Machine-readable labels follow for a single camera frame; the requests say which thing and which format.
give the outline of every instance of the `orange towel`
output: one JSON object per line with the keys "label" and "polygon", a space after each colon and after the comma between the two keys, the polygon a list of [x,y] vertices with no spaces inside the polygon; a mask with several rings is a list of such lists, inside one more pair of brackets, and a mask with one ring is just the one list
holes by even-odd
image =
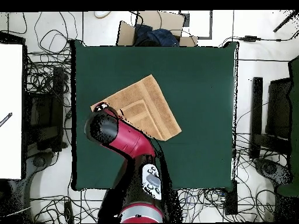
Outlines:
{"label": "orange towel", "polygon": [[157,140],[166,141],[182,131],[152,75],[100,102],[107,103],[125,121]]}

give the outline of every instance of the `green table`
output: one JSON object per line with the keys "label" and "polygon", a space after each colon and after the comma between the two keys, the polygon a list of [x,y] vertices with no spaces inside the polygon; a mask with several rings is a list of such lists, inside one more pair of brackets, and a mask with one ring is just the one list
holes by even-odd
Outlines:
{"label": "green table", "polygon": [[173,187],[230,187],[236,47],[84,47],[75,41],[72,188],[112,187],[123,158],[84,135],[90,106],[150,74],[182,129],[161,142]]}
{"label": "green table", "polygon": [[291,184],[281,185],[277,192],[287,197],[299,197],[299,56],[288,63],[288,70],[292,80],[290,92],[291,102],[291,172],[294,176]]}

